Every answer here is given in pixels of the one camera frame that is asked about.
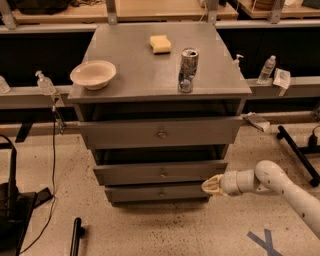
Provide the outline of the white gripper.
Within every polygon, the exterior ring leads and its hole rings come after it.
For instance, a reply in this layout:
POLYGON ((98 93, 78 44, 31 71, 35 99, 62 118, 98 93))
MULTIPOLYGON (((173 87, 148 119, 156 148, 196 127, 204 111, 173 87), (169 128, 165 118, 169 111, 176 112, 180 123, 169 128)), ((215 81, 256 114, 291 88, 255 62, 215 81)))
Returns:
POLYGON ((218 174, 214 175, 211 178, 207 179, 204 184, 206 186, 218 186, 220 183, 220 187, 209 188, 202 186, 202 190, 209 195, 216 196, 239 196, 242 194, 237 184, 237 171, 228 171, 223 175, 218 174))

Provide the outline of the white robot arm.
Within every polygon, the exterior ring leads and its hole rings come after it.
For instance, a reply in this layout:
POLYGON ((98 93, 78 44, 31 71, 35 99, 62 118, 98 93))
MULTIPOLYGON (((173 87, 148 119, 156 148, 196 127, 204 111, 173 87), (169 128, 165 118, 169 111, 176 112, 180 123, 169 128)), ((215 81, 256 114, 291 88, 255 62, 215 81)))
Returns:
POLYGON ((296 185, 275 162, 262 160, 253 169, 227 171, 204 181, 201 189, 209 195, 240 196, 245 193, 282 196, 308 228, 320 239, 320 201, 296 185))

